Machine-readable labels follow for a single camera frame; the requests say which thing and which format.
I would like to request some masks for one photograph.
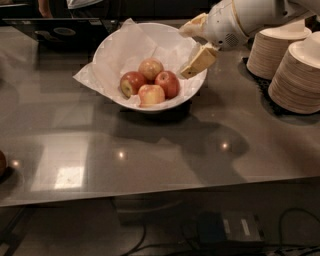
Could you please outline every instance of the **gray table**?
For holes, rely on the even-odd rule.
[[[320,175],[320,115],[277,117],[242,62],[221,52],[199,93],[160,116],[128,111],[72,76],[92,57],[0,28],[0,205]]]

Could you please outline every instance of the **apple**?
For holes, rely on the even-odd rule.
[[[180,91],[179,79],[173,72],[169,70],[160,72],[157,75],[154,83],[160,85],[163,88],[167,99],[176,97]]]
[[[141,101],[141,108],[151,107],[166,100],[164,90],[157,84],[145,84],[141,86],[138,95]]]
[[[144,59],[138,68],[138,71],[142,73],[149,81],[154,81],[156,76],[163,70],[164,68],[161,61],[153,57]]]
[[[120,88],[124,95],[130,98],[138,94],[140,87],[147,83],[147,79],[138,71],[129,71],[120,79]]]

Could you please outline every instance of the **white paper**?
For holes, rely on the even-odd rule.
[[[141,61],[149,57],[159,59],[166,70],[176,73],[188,61],[193,47],[196,46],[193,39],[183,37],[180,39],[175,30],[160,28],[161,34],[153,35],[153,38],[158,38],[155,41],[139,24],[132,19],[126,20],[121,29],[101,43],[93,61],[83,67],[74,79],[122,106],[141,109],[137,95],[128,99],[121,92],[119,87],[121,76],[128,71],[138,70]],[[179,95],[148,110],[162,110],[180,105],[197,92],[205,76],[206,72],[188,80],[179,79]]]

